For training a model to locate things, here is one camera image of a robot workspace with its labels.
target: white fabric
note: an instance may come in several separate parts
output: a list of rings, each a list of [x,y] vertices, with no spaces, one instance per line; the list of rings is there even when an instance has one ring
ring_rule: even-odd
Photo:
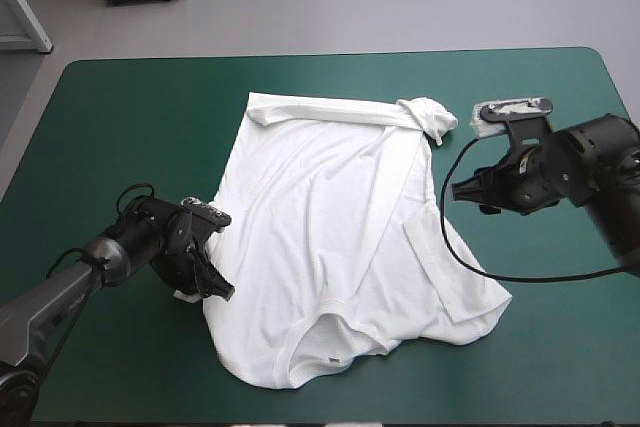
[[[296,388],[405,339],[466,344],[493,329],[511,296],[446,250],[422,137],[456,125],[426,98],[250,94],[214,198],[233,222],[208,243],[236,286],[203,304],[227,369]]]

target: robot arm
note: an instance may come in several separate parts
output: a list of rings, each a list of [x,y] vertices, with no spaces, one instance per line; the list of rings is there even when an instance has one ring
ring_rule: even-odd
[[[454,200],[480,204],[485,214],[528,215],[566,197],[587,210],[620,266],[639,266],[638,128],[607,114],[554,132],[547,121],[552,110],[544,98],[476,105],[478,138],[504,134],[510,147],[496,165],[453,184]]]
[[[92,239],[81,260],[0,307],[0,425],[27,425],[47,374],[47,340],[93,293],[129,279],[151,263],[185,294],[229,300],[234,288],[209,262],[204,244],[231,218],[197,199],[176,205],[133,199],[114,225]]]

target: white t-shirt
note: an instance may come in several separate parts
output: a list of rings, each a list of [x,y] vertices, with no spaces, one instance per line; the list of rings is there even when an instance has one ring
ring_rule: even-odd
[[[236,287],[203,306],[229,371],[297,388],[405,339],[466,344],[493,329],[511,296],[446,249],[422,136],[439,145],[456,125],[426,98],[250,94],[214,198],[233,222],[207,245]]]

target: folded fabric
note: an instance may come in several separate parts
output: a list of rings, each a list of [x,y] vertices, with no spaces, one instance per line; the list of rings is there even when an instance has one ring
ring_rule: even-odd
[[[236,286],[229,303],[203,303],[229,371],[297,388],[406,339],[466,344],[493,329],[511,296],[446,249],[422,136],[440,144],[456,125],[427,98],[250,94],[213,201],[233,223],[207,245]]]

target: green table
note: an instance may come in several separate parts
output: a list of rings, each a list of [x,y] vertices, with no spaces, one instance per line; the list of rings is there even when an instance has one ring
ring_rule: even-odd
[[[626,115],[590,49],[140,59],[67,67],[0,206],[0,302],[42,280],[67,247],[114,220],[127,185],[209,199],[250,91],[394,102],[430,96],[460,119],[434,148],[434,176],[472,137],[479,101],[544,95],[562,128]],[[457,176],[491,165],[486,140]],[[488,270],[559,275],[612,266],[585,212],[564,201],[529,217],[449,218]],[[640,280],[508,285],[514,300],[466,347],[417,340],[388,357],[297,391],[251,387],[219,363],[199,305],[180,302],[150,268],[96,295],[45,383],[37,419],[166,422],[599,422],[640,419]]]

